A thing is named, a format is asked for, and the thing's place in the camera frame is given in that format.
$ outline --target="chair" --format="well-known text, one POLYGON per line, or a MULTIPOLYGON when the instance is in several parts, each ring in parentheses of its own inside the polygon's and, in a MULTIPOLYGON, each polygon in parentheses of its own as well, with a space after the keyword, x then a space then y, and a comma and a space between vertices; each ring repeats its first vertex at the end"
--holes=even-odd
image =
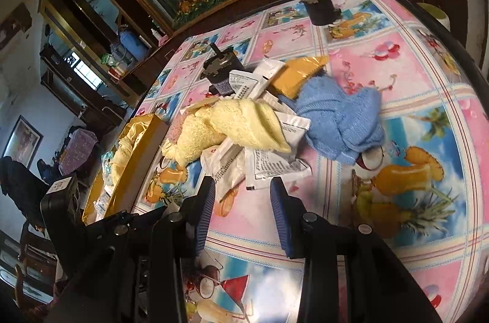
POLYGON ((53 295, 53 285, 56 278, 56 251, 53 244, 29 231, 29 222, 26 220, 20 235, 19 264, 15 271, 17 283, 15 298, 19 307, 25 304, 23 287, 24 282, 42 292, 53 295))

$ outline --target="yellow towel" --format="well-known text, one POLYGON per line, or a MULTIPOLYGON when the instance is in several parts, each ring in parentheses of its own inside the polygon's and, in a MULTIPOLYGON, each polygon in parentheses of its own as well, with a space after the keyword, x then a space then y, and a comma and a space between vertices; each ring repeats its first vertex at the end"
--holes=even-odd
POLYGON ((175 160, 181 166, 185 167, 198 159, 204 149, 219 145, 226 138, 224 134, 212 128, 209 123, 210 116, 211 108, 204 107, 187 116, 183 122, 182 133, 175 149, 175 160))
POLYGON ((270 106, 251 99, 225 99, 212 106, 210 123, 241 146, 290 153, 280 123, 270 106))
POLYGON ((225 99, 200 108, 183 122, 177 143, 166 140, 161 152, 186 167, 226 136, 249 148, 291 152, 273 109, 251 99, 225 99))

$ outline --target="yellow cloth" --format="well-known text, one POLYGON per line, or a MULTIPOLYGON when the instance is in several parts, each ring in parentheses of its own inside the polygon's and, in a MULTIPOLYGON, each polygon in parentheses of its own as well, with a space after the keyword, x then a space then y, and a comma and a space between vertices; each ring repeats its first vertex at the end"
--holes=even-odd
POLYGON ((211 111, 211 107, 205 106, 195 114, 187 116, 183 122, 174 157, 181 166, 185 167, 198 159, 204 149, 219 145, 226 138, 210 125, 211 111))
POLYGON ((273 109, 251 99, 225 99, 200 108, 183 122, 177 143, 166 140, 161 152, 186 167, 226 136, 241 146, 290 153, 273 109))
POLYGON ((238 145, 290 153, 277 115, 265 102, 248 98, 221 100, 212 106, 210 123, 238 145))
POLYGON ((126 165, 131 158, 134 148, 141 140, 144 132, 149 127, 149 123, 137 122, 129 129, 128 133, 119 140, 119 148, 114 153, 111 159, 111 177, 114 186, 117 185, 119 179, 126 168, 126 165))

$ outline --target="screw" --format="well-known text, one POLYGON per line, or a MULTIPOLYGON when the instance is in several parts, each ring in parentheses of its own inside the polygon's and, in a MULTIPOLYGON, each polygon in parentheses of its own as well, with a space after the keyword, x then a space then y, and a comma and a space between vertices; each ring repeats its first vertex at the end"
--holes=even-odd
POLYGON ((127 225, 117 225, 115 228, 114 228, 114 233, 117 235, 117 236, 120 236, 120 235, 125 235, 127 233, 127 231, 129 230, 129 228, 127 227, 127 225))
POLYGON ((317 220, 317 215, 313 212, 306 212, 302 215, 302 219, 308 223, 311 223, 317 220))
POLYGON ((372 233, 372 227, 368 224, 360 224, 358 226, 358 231, 364 235, 372 233))
POLYGON ((183 214, 180 211, 172 212, 170 215, 168 215, 168 219, 170 222, 179 222, 183 219, 183 214))

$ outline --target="white wall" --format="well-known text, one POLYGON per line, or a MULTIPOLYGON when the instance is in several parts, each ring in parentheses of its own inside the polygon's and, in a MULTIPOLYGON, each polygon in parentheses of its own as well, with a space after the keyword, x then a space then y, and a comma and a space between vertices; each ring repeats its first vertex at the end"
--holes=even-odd
MULTIPOLYGON (((11 107, 6 123, 0 130, 0 151, 5 148, 19 115, 42 134, 42 141, 30 167, 30 171, 39 177, 36 161, 43 159, 47 163, 51 162, 67 129, 73 124, 82 125, 82 122, 46 87, 36 84, 29 94, 11 107)), ((0 230, 19 241, 24 222, 25 218, 14 202, 0 193, 0 230)))
POLYGON ((32 17, 31 28, 26 33, 19 31, 0 52, 0 70, 11 92, 10 98, 0 109, 0 129, 12 101, 22 98, 23 94, 28 93, 41 79, 39 52, 44 21, 37 13, 37 1, 25 2, 32 17))

